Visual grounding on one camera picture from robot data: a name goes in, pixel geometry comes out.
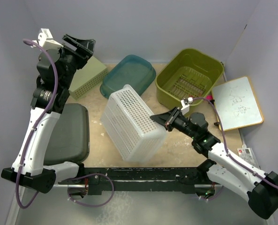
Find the grey plastic tub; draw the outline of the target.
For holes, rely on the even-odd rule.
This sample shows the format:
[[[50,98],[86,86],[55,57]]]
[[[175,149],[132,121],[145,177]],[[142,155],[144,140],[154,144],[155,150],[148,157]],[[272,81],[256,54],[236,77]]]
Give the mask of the grey plastic tub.
[[[89,114],[85,106],[66,104],[48,143],[44,165],[83,162],[90,152]]]

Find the teal plastic tub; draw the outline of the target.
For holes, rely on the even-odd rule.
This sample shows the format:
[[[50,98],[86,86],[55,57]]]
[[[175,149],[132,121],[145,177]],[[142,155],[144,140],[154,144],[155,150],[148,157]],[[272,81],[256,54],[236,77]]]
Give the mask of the teal plastic tub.
[[[128,55],[120,61],[103,79],[99,88],[105,97],[129,84],[138,95],[142,95],[156,78],[154,67],[147,60]]]

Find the pale green perforated basket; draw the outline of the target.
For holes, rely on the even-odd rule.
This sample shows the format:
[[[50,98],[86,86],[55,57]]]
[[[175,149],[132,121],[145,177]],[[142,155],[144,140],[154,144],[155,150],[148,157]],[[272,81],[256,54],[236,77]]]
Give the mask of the pale green perforated basket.
[[[86,65],[75,73],[69,88],[70,96],[75,100],[83,98],[100,84],[107,74],[106,65],[92,56]]]

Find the large olive green container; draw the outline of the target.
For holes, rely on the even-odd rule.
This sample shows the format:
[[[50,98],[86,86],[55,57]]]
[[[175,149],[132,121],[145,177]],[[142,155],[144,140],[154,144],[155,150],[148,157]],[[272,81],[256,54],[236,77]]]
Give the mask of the large olive green container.
[[[223,73],[222,62],[197,49],[183,49],[157,75],[157,100],[173,109],[184,98],[204,98]]]

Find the white perforated basket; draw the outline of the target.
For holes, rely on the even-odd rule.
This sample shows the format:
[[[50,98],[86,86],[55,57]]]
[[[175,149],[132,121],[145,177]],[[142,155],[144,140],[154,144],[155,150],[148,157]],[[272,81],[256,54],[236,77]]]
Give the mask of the white perforated basket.
[[[165,142],[167,132],[153,114],[129,84],[109,96],[101,122],[124,161],[145,163]]]

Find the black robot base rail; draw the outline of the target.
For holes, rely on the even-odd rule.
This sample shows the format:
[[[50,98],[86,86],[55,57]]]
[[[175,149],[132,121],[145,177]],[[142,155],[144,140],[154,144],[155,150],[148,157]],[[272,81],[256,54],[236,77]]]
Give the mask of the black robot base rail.
[[[197,194],[205,198],[219,193],[219,185],[210,181],[205,170],[199,167],[164,167],[164,168],[83,168],[77,180],[65,180],[61,185],[71,188],[84,187],[84,175],[88,178],[88,195],[100,195],[103,191],[130,192],[181,192]]]

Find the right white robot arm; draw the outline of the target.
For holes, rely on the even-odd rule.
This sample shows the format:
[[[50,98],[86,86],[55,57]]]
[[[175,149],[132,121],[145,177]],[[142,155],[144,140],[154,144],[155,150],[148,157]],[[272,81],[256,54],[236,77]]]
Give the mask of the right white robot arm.
[[[189,117],[192,97],[181,100],[182,107],[150,116],[167,131],[173,129],[192,138],[191,145],[204,155],[206,167],[197,172],[201,183],[213,181],[233,191],[247,201],[250,209],[262,219],[269,219],[278,209],[278,174],[267,173],[231,152],[226,141],[220,141],[208,130],[204,114],[194,112]]]

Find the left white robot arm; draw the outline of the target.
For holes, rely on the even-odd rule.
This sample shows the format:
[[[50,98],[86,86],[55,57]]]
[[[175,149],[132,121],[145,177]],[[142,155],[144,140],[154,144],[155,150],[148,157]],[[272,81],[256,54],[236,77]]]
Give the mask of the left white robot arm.
[[[55,41],[49,29],[42,29],[37,40],[23,39],[26,45],[41,51],[37,63],[39,75],[23,144],[12,165],[1,172],[1,177],[14,182],[17,188],[22,186],[44,194],[63,180],[80,184],[85,179],[78,163],[44,165],[47,145],[70,95],[73,77],[93,56],[96,43],[94,39],[78,39],[68,34],[62,39],[63,44]]]

